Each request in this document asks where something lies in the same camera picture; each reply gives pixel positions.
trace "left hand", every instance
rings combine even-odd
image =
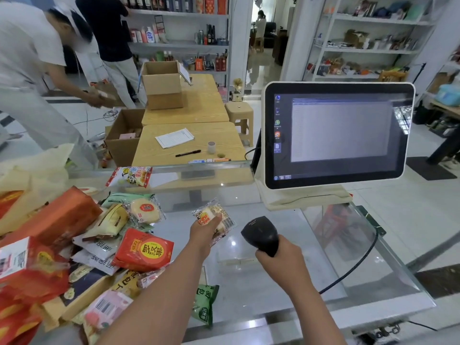
[[[201,225],[196,220],[190,227],[190,239],[188,245],[198,250],[200,257],[204,260],[211,251],[211,241],[214,231],[222,221],[222,214],[218,213],[209,223]]]

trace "glass counter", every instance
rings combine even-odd
[[[251,339],[257,344],[278,344],[302,338],[292,303],[258,263],[256,249],[241,236],[251,219],[267,216],[280,234],[302,248],[317,290],[348,272],[369,250],[376,235],[353,203],[268,211],[249,162],[154,167],[152,189],[124,185],[107,188],[111,173],[70,173],[69,184],[100,189],[93,196],[96,200],[105,198],[109,191],[155,193],[167,219],[156,224],[154,232],[174,242],[172,259],[188,241],[195,220],[192,210],[208,201],[217,198],[237,223],[204,262],[207,283],[219,284],[220,289],[213,304],[214,326],[208,329],[190,320],[184,342],[191,344],[249,344]],[[381,237],[359,267],[322,297],[346,336],[436,306]]]

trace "blue plastic container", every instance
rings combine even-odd
[[[460,87],[454,85],[441,85],[435,99],[444,105],[457,107],[460,105]]]

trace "black pen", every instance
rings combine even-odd
[[[176,157],[185,156],[185,155],[191,155],[191,154],[198,154],[200,152],[201,152],[201,150],[194,150],[194,151],[190,151],[189,153],[183,153],[183,154],[176,155]]]

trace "black t-shirt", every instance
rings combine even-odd
[[[128,10],[120,0],[75,0],[75,3],[92,28],[103,61],[121,62],[132,57],[120,19],[128,16]]]

